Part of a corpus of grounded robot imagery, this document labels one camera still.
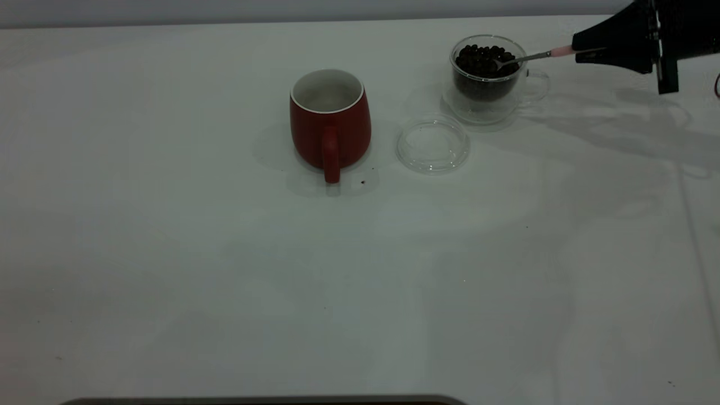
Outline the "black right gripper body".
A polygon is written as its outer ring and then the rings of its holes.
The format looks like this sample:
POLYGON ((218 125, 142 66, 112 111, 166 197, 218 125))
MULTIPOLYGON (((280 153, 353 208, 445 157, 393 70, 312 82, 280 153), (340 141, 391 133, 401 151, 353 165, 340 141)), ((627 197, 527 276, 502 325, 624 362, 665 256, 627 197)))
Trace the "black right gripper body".
POLYGON ((658 22, 658 92, 679 92, 677 64, 719 50, 719 1, 653 1, 658 22))

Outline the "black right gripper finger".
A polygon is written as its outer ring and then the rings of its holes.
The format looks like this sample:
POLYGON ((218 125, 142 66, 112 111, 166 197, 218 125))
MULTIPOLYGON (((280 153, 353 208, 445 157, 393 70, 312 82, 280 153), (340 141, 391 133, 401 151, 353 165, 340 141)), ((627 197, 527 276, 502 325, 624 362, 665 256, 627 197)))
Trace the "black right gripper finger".
POLYGON ((655 2, 632 2, 614 16, 573 35, 573 51, 634 48, 655 39, 655 2))
POLYGON ((623 49, 594 49, 574 54, 578 64, 595 64, 601 66, 615 66, 639 74, 653 72, 653 60, 642 53, 625 53, 623 49))

